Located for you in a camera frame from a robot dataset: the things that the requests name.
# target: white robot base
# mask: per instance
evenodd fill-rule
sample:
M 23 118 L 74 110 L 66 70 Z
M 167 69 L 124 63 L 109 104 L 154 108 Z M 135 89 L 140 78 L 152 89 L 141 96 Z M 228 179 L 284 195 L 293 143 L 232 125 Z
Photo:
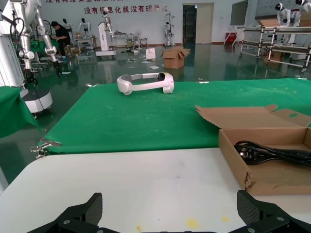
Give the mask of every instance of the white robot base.
M 22 98 L 32 114 L 49 109 L 53 103 L 49 90 L 29 90 L 29 93 Z
M 115 56 L 116 54 L 117 54 L 116 50 L 96 51 L 97 57 Z

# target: reflective floor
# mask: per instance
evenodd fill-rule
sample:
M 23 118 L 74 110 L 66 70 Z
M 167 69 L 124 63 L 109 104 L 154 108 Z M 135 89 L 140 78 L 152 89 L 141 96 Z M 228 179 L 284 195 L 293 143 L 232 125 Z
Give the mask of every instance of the reflective floor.
M 118 49 L 115 61 L 100 61 L 93 53 L 83 60 L 68 60 L 62 65 L 63 71 L 71 73 L 60 78 L 56 76 L 53 67 L 44 69 L 45 74 L 39 70 L 39 87 L 50 89 L 53 98 L 52 108 L 37 118 L 43 133 L 47 133 L 85 93 L 89 88 L 87 84 L 116 83 L 117 78 L 123 74 L 166 71 L 174 76 L 176 82 L 274 79 L 300 75 L 300 69 L 294 66 L 266 66 L 263 61 L 256 65 L 256 58 L 249 55 L 244 55 L 239 61 L 240 47 L 236 47 L 235 51 L 231 50 L 231 46 L 224 48 L 221 45 L 190 45 L 187 48 L 191 49 L 191 53 L 186 58 L 185 66 L 178 70 L 162 67 L 163 47 L 156 47 L 157 59 L 148 64 L 141 63 L 144 61 L 145 50 L 139 55 L 132 55 L 126 53 L 125 49 Z M 159 69 L 152 70 L 150 66 L 158 66 Z M 301 75 L 305 78 L 309 76 L 309 71 Z M 19 132 L 0 139 L 0 167 L 9 183 L 34 160 L 36 154 L 30 152 L 30 147 L 37 145 L 40 138 L 42 135 L 39 131 L 27 125 Z

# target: white wall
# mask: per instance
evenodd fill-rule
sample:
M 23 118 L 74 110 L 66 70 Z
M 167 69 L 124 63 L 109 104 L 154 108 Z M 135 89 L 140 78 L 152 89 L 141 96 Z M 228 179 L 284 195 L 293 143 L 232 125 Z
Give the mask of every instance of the white wall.
M 75 0 L 42 0 L 42 13 L 44 19 L 48 21 L 58 21 L 62 23 L 63 18 L 66 18 L 68 22 L 74 25 L 77 30 L 81 18 L 84 17 L 86 21 L 89 21 L 92 26 L 92 33 L 98 37 L 97 25 L 102 21 L 102 15 L 99 12 L 100 7 L 111 6 L 113 11 L 115 7 L 120 7 L 122 13 L 110 14 L 112 20 L 113 30 L 118 30 L 124 33 L 134 33 L 136 29 L 142 31 L 142 37 L 148 38 L 149 44 L 161 44 L 164 43 L 164 25 L 166 22 L 165 15 L 171 12 L 175 16 L 173 19 L 175 42 L 182 42 L 182 23 L 183 23 L 183 3 L 214 3 L 213 14 L 213 29 L 212 29 L 212 42 L 224 41 L 225 33 L 228 31 L 231 21 L 232 4 L 241 0 L 87 0 L 81 1 Z M 249 0 L 250 9 L 253 9 L 252 2 L 256 0 Z M 143 13 L 123 13 L 123 7 L 129 6 L 152 6 L 152 12 Z M 159 11 L 155 12 L 155 5 L 159 5 Z M 167 6 L 167 12 L 163 12 L 162 8 Z M 98 8 L 98 14 L 85 14 L 84 8 L 93 7 Z

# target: person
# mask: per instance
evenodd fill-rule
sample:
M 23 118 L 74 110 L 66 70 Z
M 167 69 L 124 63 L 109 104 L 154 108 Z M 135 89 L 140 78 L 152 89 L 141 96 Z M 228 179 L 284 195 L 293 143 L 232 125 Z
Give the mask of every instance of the person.
M 70 44 L 70 36 L 68 30 L 60 25 L 58 22 L 53 21 L 51 23 L 52 27 L 54 27 L 55 32 L 56 32 L 56 40 L 58 42 L 58 47 L 60 50 L 60 53 L 62 55 L 63 61 L 66 60 L 66 54 L 65 54 L 65 49 L 64 47 L 66 45 Z

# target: whiteboard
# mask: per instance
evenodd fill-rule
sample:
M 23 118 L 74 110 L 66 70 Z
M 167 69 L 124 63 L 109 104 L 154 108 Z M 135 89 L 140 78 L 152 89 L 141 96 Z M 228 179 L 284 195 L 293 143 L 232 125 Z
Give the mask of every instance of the whiteboard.
M 258 0 L 255 19 L 258 17 L 275 16 L 278 3 L 282 3 L 287 9 L 299 9 L 299 5 L 296 4 L 295 0 Z

